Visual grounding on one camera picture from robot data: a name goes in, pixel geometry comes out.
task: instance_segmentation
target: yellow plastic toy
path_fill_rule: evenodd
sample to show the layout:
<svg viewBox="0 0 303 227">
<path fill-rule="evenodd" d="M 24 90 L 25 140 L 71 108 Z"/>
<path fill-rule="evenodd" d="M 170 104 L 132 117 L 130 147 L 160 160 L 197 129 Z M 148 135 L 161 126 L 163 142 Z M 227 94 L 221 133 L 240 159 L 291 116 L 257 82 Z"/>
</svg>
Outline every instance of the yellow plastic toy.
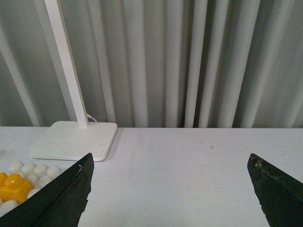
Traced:
<svg viewBox="0 0 303 227">
<path fill-rule="evenodd" d="M 4 202 L 16 200 L 19 204 L 23 203 L 33 188 L 30 181 L 23 179 L 19 174 L 8 177 L 6 173 L 0 173 L 0 199 Z"/>
</svg>

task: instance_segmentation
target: table surface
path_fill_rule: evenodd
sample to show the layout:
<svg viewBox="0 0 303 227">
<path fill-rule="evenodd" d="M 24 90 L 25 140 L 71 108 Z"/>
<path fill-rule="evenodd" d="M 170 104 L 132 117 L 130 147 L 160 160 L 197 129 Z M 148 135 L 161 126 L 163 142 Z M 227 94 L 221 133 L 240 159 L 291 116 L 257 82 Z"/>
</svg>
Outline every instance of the table surface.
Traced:
<svg viewBox="0 0 303 227">
<path fill-rule="evenodd" d="M 0 171 L 31 159 L 45 127 L 0 127 Z M 303 129 L 119 128 L 95 162 L 80 227 L 268 227 L 247 161 L 255 153 L 303 182 Z"/>
</svg>

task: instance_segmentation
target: white desk lamp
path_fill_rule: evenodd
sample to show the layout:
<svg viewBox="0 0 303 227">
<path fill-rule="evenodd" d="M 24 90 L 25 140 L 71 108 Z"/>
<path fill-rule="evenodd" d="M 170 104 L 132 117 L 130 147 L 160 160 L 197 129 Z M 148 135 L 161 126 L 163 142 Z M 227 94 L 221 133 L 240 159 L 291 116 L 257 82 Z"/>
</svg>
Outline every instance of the white desk lamp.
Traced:
<svg viewBox="0 0 303 227">
<path fill-rule="evenodd" d="M 94 161 L 102 161 L 108 155 L 117 125 L 88 122 L 60 3 L 45 0 L 45 5 L 78 122 L 54 123 L 29 154 L 32 158 L 79 160 L 90 152 Z"/>
</svg>

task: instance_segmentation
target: white ball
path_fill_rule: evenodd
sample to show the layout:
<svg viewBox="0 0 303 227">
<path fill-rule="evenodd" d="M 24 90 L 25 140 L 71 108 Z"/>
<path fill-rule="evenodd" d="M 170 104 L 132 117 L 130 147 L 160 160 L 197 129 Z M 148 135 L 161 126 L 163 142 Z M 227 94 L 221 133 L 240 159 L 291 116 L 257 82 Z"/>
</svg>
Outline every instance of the white ball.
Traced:
<svg viewBox="0 0 303 227">
<path fill-rule="evenodd" d="M 29 199 L 30 197 L 35 195 L 38 191 L 40 191 L 40 188 L 34 188 L 34 189 L 30 190 L 29 193 L 27 194 L 27 198 Z"/>
<path fill-rule="evenodd" d="M 22 167 L 22 172 L 25 173 L 26 175 L 31 175 L 34 174 L 34 169 L 35 169 L 35 164 L 34 163 L 26 163 L 23 167 Z"/>
<path fill-rule="evenodd" d="M 26 177 L 27 177 L 27 175 L 26 174 L 24 174 L 24 173 L 18 173 L 23 179 L 25 179 Z"/>
<path fill-rule="evenodd" d="M 10 212 L 12 209 L 14 209 L 15 207 L 18 206 L 18 203 L 16 202 L 16 200 L 9 200 L 6 201 L 4 204 L 2 204 L 2 206 L 0 207 L 0 213 L 1 214 L 6 214 L 8 212 Z"/>
<path fill-rule="evenodd" d="M 23 162 L 14 162 L 13 164 L 10 165 L 9 170 L 13 173 L 13 174 L 18 174 L 22 172 L 22 167 L 23 167 Z"/>
<path fill-rule="evenodd" d="M 52 166 L 47 169 L 47 175 L 49 175 L 52 179 L 55 179 L 60 174 L 61 169 L 59 168 L 59 166 Z"/>
<path fill-rule="evenodd" d="M 31 182 L 34 188 L 38 187 L 39 177 L 35 174 L 29 175 L 27 179 Z"/>
<path fill-rule="evenodd" d="M 52 178 L 50 178 L 49 176 L 43 176 L 39 179 L 38 185 L 39 185 L 40 188 L 43 188 L 44 186 L 46 186 L 51 181 L 52 181 Z"/>
<path fill-rule="evenodd" d="M 48 167 L 46 164 L 40 164 L 35 167 L 34 172 L 37 176 L 43 177 L 43 176 L 46 176 L 47 169 L 48 169 Z"/>
</svg>

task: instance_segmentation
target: curtain fold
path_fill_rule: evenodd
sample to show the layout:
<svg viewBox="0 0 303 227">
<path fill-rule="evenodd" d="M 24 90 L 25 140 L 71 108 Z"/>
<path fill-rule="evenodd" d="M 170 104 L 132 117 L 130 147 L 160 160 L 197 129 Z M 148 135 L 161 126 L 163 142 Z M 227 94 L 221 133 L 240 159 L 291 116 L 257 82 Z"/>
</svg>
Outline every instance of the curtain fold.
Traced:
<svg viewBox="0 0 303 227">
<path fill-rule="evenodd" d="M 53 1 L 97 121 L 303 126 L 303 1 Z M 44 0 L 0 1 L 0 126 L 76 120 L 55 36 Z"/>
</svg>

